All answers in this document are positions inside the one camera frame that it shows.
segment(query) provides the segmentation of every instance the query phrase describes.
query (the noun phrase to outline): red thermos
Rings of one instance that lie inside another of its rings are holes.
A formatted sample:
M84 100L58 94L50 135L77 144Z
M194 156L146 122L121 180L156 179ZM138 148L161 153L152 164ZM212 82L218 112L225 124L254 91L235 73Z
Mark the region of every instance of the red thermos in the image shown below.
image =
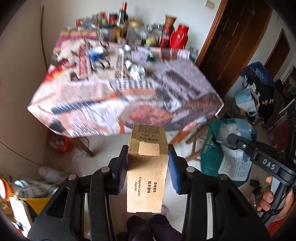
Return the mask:
M188 41L188 30L188 26L179 24L178 29L170 36L170 48L184 49Z

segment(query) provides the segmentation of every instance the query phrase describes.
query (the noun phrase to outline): table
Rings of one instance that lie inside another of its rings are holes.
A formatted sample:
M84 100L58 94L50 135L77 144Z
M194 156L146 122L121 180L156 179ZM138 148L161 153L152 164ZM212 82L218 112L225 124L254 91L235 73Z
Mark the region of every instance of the table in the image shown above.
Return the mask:
M98 46L104 54L92 62L88 50ZM147 61L150 53L158 61ZM130 133L134 123L190 131L223 107L187 50L132 47L120 54L116 43L70 38L58 54L28 110L66 137ZM144 80L130 77L127 59L145 67Z

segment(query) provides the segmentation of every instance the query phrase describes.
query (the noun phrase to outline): wooden door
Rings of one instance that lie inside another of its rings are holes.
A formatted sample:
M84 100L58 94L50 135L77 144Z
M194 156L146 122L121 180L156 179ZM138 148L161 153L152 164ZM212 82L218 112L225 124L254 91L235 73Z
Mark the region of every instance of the wooden door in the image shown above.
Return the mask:
M290 45L288 39L285 35L284 30L281 30L279 38L274 46L270 56L268 57L265 68L269 71L272 78L274 78L282 65L284 64L288 54L290 52Z
M264 0L228 0L199 66L221 97L253 55L271 11Z

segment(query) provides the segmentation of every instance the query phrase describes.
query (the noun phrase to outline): human hand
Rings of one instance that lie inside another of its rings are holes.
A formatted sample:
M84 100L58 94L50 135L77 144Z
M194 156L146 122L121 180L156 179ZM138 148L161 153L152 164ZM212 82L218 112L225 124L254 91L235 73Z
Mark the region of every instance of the human hand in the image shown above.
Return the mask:
M272 180L272 176L269 175L266 178L266 182L268 184L271 184L271 180ZM273 199L274 199L274 196L270 191L270 186L267 186L264 190L263 197L262 197L260 206L257 208L257 211L261 211L262 209L265 211L268 211L270 209L270 203L273 201ZM273 220L273 222L280 221L287 216L288 211L293 203L293 200L294 200L294 195L293 195L293 190L291 190L285 198L285 204L283 206L282 211L278 215L276 215L276 218Z

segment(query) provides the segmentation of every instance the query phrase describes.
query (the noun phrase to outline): door frame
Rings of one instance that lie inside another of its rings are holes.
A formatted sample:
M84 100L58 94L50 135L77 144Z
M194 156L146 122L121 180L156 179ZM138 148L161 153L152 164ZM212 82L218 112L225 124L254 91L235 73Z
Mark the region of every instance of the door frame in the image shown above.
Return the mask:
M197 67L200 66L200 64L201 64L203 58L205 57L205 54L206 54L206 52L207 52L207 50L208 50L208 48L209 48L209 46L210 46L210 44L211 44L211 42L213 40L213 37L214 37L214 35L216 33L216 30L217 30L217 28L219 26L219 23L220 23L221 19L222 19L222 16L223 16L224 10L226 8L227 2L228 2L228 0L221 0L221 2L220 2L219 8L217 10L217 13L216 13L214 21L212 23L212 26L210 28L210 31L209 31L209 33L207 35L207 38L205 39L205 43L203 44L202 49L200 51L200 54L198 55L197 60L195 62L195 65Z
M267 62L269 61L269 59L271 58L271 56L273 55L274 50L276 49L276 47L277 47L277 45L278 45L278 43L279 43L279 40L280 40L280 38L281 38L282 35L283 35L284 38L286 39L286 41L287 41L287 43L288 43L288 47L289 47L289 49L291 50L290 43L289 43L289 41L288 41L287 35L286 35L284 29L282 28L282 29L281 29L281 32L279 33L278 40L276 41L276 44L274 45L274 48L272 49L270 55L268 56L267 60L265 61L265 64L263 65L264 67L266 66L266 64L267 64Z
M209 34L208 34L208 36L207 36L207 38L206 38L206 40L205 40L205 43L204 43L204 45L203 45L203 47L202 47L202 49L201 49L201 51L200 51L200 54L198 55L198 58L197 58L197 60L196 60L196 62L195 62L195 65L196 65L197 67L200 66L200 64L201 64L203 58L205 57L205 54L206 54L206 52L207 52L207 50L208 50L208 48L209 48L209 46L210 46L210 44L211 44L211 42L212 42L212 39L213 39L213 37L214 37L214 35L215 35L215 33L216 33L216 30L217 30L217 28L218 28L218 25L219 25L219 23L220 23L220 21L221 21L221 19L222 19L222 16L223 16L224 10L225 10L225 8L226 8L226 4L227 4L227 2L228 2L228 0L221 0L221 3L220 3L219 8L218 8L218 10L217 10L217 13L216 13L215 19L214 19L214 21L213 21L213 24L212 24L212 26L211 26L211 29L210 29L210 31L209 31ZM245 61L244 65L243 65L243 67L245 67L245 66L249 63L249 61L251 60L253 54L254 54L255 51L257 50L258 45L260 44L260 42L261 42L261 40L262 40L262 38L263 38L263 36L264 36L265 31L266 31L266 29L267 29L267 26L268 26L268 24L269 24L269 21L270 21L270 18L271 18L271 15L272 15L272 11L273 11L273 10L272 10L272 8L270 7L270 5L269 5L267 2L266 2L266 4L267 4L268 7L269 7L269 13L268 13L268 16L267 16L266 22L265 22L265 24L264 24L264 27L263 27L263 29L262 29L262 32L261 32L261 34L260 34L260 36L259 36L259 38L258 38L256 44L254 45L253 50L251 51L249 57L246 59L246 61ZM238 75L236 76L236 78L231 82L231 85L229 86L229 88L228 88L227 91L229 91L229 89L232 87L232 85L233 85L234 82L238 79L238 77L239 77L239 74L238 74Z

